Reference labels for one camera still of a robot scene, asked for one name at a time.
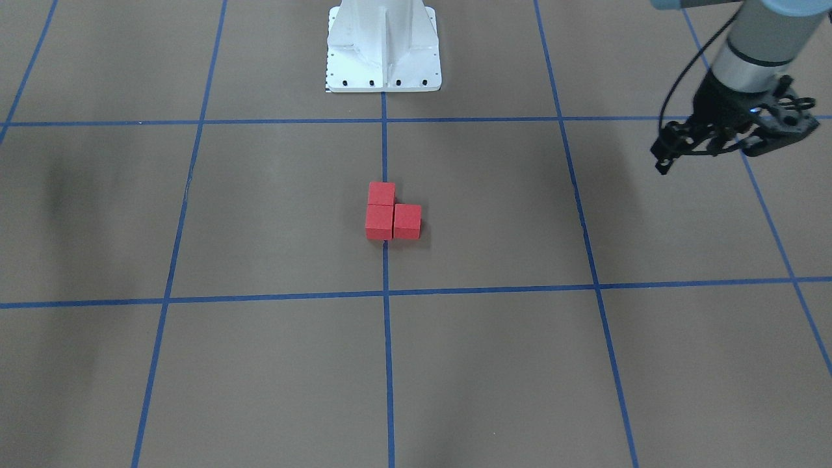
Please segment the red block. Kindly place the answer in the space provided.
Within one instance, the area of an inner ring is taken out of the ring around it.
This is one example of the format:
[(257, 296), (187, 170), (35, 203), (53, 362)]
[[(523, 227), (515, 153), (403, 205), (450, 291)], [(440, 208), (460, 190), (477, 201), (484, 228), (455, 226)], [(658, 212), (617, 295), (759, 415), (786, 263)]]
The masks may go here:
[(367, 205), (395, 205), (396, 185), (385, 181), (371, 181), (368, 187)]
[(393, 207), (393, 238), (419, 240), (422, 207), (418, 204), (398, 203)]
[(365, 211), (365, 236), (372, 241), (393, 239), (394, 205), (368, 204)]

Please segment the white pedestal column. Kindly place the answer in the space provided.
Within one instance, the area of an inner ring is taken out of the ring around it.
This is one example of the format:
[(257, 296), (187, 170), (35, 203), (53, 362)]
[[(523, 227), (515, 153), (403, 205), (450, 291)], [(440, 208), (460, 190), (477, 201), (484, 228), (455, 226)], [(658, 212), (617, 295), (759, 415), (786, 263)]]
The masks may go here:
[(436, 92), (439, 25), (422, 1), (342, 1), (328, 15), (325, 91)]

